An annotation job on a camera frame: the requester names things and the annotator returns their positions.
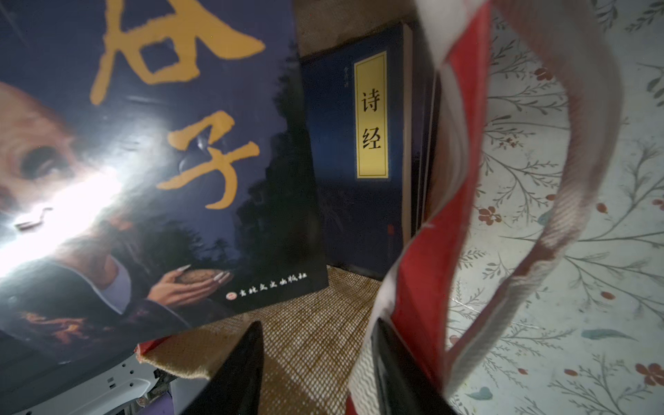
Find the jute canvas Christmas bag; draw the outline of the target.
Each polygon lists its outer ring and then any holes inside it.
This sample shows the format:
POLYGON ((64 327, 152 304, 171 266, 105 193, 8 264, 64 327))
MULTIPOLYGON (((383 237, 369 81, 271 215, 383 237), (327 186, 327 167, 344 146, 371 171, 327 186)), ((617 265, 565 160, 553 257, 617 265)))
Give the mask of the jute canvas Christmas bag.
POLYGON ((382 414, 371 335, 389 322, 448 400, 496 345, 518 309, 584 232, 620 130, 620 71, 586 1, 498 1, 511 28, 557 78, 570 142, 549 219, 530 252, 470 328, 445 344, 452 280, 478 182, 489 62, 489 2, 416 4, 453 118, 442 194, 385 278, 333 271, 329 288, 140 344, 137 358, 182 379, 212 380, 248 327, 262 323, 265 364, 258 414, 382 414))

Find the blue book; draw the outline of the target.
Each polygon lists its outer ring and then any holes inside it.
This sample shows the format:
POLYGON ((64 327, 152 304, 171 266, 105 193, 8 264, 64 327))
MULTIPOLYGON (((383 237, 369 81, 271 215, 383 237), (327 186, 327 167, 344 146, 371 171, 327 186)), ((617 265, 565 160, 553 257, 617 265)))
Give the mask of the blue book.
POLYGON ((400 22, 303 65, 327 262, 378 280, 409 233, 412 54, 400 22))

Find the floral table cloth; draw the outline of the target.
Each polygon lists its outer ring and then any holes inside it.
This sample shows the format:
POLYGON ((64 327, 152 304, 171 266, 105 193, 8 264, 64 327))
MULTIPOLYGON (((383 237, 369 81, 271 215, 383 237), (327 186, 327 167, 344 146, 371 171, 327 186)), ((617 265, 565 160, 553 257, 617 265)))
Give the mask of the floral table cloth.
MULTIPOLYGON (((624 82, 616 152, 579 242, 451 399, 461 414, 663 411, 663 4, 592 6, 624 82)), ((546 225, 568 144, 560 83, 501 17, 492 24, 480 182, 449 342, 546 225)))

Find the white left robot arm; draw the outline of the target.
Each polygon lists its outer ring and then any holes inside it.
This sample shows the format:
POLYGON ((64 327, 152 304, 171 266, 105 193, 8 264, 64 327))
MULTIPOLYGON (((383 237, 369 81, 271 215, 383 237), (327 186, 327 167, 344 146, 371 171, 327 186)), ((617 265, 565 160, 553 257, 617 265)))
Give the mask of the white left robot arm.
POLYGON ((17 414, 110 414, 145 398, 161 374, 156 367, 139 362, 134 354, 100 375, 17 414))

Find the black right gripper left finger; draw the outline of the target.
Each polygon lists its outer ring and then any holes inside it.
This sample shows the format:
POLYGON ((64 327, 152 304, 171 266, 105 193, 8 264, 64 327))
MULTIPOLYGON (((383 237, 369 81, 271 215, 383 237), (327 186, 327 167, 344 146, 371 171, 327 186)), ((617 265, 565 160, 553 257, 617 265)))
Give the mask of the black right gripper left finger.
POLYGON ((263 326, 253 322, 183 415, 256 415, 265 364, 263 326))

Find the dark portrait book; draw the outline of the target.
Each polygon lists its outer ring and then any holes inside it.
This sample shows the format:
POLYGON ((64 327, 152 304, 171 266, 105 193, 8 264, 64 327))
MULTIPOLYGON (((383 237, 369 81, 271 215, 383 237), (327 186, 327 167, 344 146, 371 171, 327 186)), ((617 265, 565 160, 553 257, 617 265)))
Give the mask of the dark portrait book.
POLYGON ((1 4, 1 403, 322 290, 290 1, 1 4))

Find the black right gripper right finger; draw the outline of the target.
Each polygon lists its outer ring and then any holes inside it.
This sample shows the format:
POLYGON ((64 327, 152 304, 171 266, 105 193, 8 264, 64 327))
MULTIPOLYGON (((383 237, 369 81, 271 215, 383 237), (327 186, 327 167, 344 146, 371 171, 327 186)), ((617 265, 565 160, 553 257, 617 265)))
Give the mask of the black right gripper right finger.
POLYGON ((376 321, 371 344, 382 414, 456 415, 389 322, 376 321))

